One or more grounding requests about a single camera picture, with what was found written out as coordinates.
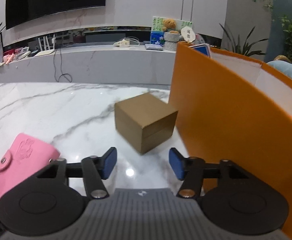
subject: metal pivot screw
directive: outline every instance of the metal pivot screw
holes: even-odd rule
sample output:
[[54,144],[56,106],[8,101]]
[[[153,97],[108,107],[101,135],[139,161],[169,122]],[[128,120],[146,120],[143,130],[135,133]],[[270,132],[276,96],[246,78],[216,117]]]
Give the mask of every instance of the metal pivot screw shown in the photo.
[[97,189],[91,192],[90,194],[93,198],[100,199],[107,196],[107,192],[102,189]]
[[179,195],[184,197],[184,198],[192,198],[195,196],[195,191],[193,191],[192,189],[182,189],[179,192]]

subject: blue card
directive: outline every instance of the blue card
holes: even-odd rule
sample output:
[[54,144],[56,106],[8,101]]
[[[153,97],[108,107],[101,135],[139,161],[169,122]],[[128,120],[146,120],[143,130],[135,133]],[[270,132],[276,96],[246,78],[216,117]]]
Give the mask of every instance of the blue card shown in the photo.
[[199,45],[193,45],[193,46],[190,46],[190,48],[195,49],[195,50],[205,54],[208,57],[211,57],[210,56],[209,44],[207,44],[207,43],[199,44]]

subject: pink card holder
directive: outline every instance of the pink card holder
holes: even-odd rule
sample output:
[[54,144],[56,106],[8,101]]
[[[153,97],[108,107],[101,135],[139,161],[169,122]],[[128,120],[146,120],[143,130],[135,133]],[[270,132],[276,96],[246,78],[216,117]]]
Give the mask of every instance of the pink card holder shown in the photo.
[[17,135],[0,160],[0,197],[59,155],[48,143],[23,133]]

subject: tissue box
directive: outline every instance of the tissue box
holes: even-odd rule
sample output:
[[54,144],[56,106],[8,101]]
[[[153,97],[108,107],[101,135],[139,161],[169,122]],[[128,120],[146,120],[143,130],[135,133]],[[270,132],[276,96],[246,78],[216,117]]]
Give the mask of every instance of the tissue box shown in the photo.
[[164,43],[164,32],[152,31],[150,33],[150,44],[158,44],[163,46]]
[[173,134],[177,110],[150,93],[115,103],[117,131],[140,153]]

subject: white marble surface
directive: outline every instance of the white marble surface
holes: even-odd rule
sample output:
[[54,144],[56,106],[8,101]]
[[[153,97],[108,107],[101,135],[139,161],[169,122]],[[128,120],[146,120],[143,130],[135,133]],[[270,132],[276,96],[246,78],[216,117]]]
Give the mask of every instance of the white marble surface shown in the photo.
[[[151,91],[168,101],[169,90],[65,83],[0,84],[0,159],[23,132],[51,143],[69,163],[90,155],[118,151],[117,164],[104,181],[110,194],[118,188],[162,188],[177,192],[181,182],[168,163],[168,151],[186,149],[177,130],[155,149],[140,155],[115,130],[113,104]],[[70,186],[85,194],[81,179]]]
[[[0,0],[0,23],[5,24],[6,0]],[[58,13],[3,31],[4,46],[62,30],[94,26],[151,26],[152,17],[192,20],[194,30],[222,38],[227,0],[106,0],[106,6]]]
[[144,46],[114,48],[109,45],[64,48],[55,55],[25,58],[0,66],[0,83],[55,82],[69,73],[75,83],[170,85],[175,52],[146,50]]

